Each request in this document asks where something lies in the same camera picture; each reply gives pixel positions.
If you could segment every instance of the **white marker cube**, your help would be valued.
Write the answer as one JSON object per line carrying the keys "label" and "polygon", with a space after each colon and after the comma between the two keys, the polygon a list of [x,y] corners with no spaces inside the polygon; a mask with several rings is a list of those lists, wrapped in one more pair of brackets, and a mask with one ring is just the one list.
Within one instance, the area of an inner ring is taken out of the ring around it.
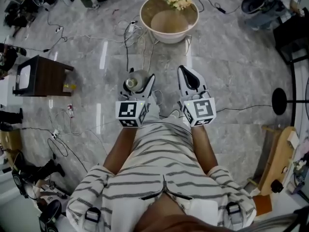
{"label": "white marker cube", "polygon": [[217,117],[214,98],[185,101],[183,113],[191,126],[210,124]]}
{"label": "white marker cube", "polygon": [[145,101],[116,101],[116,118],[123,127],[140,127],[147,114]]}

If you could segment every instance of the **brown cardboard box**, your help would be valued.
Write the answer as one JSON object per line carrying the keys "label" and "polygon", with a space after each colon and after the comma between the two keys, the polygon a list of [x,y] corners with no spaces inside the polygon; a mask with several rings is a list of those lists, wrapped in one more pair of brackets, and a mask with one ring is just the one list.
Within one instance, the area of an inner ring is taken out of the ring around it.
{"label": "brown cardboard box", "polygon": [[0,142],[4,150],[7,152],[7,158],[9,164],[13,166],[14,160],[22,150],[23,145],[21,143],[20,130],[12,131],[0,131]]}

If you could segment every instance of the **gray tile floor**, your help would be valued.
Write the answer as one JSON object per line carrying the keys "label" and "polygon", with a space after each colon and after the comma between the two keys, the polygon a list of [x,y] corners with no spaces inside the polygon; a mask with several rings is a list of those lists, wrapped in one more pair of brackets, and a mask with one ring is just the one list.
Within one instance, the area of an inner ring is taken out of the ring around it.
{"label": "gray tile floor", "polygon": [[[145,0],[110,0],[97,11],[87,11],[79,0],[71,7],[62,1],[50,12],[50,22],[63,25],[64,36],[88,34],[92,37],[107,37],[123,40],[115,36],[114,25],[122,19],[132,20],[139,14]],[[219,2],[227,11],[236,8],[242,0],[212,0]],[[244,108],[256,104],[271,104],[271,94],[277,87],[283,88],[287,96],[292,95],[291,75],[274,48],[271,32],[254,32],[243,24],[245,15],[237,10],[224,15],[204,1],[205,11],[192,35],[191,56],[186,56],[186,42],[173,45],[158,43],[154,46],[150,72],[156,74],[155,89],[163,92],[164,103],[161,114],[168,116],[178,108],[177,67],[192,62],[192,67],[206,79],[211,95],[215,98],[217,110],[223,108]],[[56,26],[46,23],[48,13],[42,10],[28,29],[23,29],[16,37],[15,44],[29,48],[51,47],[59,38]],[[124,22],[117,31],[123,32]],[[152,41],[145,35],[146,50],[144,68],[150,60]],[[77,85],[72,97],[24,98],[24,127],[53,129],[61,127],[69,133],[69,120],[60,111],[66,111],[68,103],[74,107],[75,118],[71,121],[71,131],[85,131],[78,136],[63,135],[62,140],[76,153],[86,168],[102,164],[106,157],[102,145],[109,152],[121,129],[114,118],[114,102],[118,96],[118,85],[126,76],[126,49],[122,44],[109,42],[104,69],[100,69],[103,40],[87,37],[69,38],[60,41],[43,57],[71,65],[75,68],[68,73],[68,80]],[[129,67],[142,68],[143,40],[140,39],[129,49]],[[29,51],[30,56],[37,52]],[[99,124],[103,124],[97,134],[97,114]],[[282,116],[275,116],[271,107],[254,107],[244,111],[222,111],[215,121],[207,126],[213,150],[219,163],[232,172],[234,178],[244,184],[253,175],[262,152],[265,132],[261,125],[288,125],[291,108]],[[45,164],[52,157],[47,144],[48,132],[24,130],[22,132],[26,158],[36,165]],[[56,182],[68,191],[73,191],[85,175],[76,157],[69,152],[64,158],[56,150],[57,161],[62,164],[66,177],[55,174]]]}

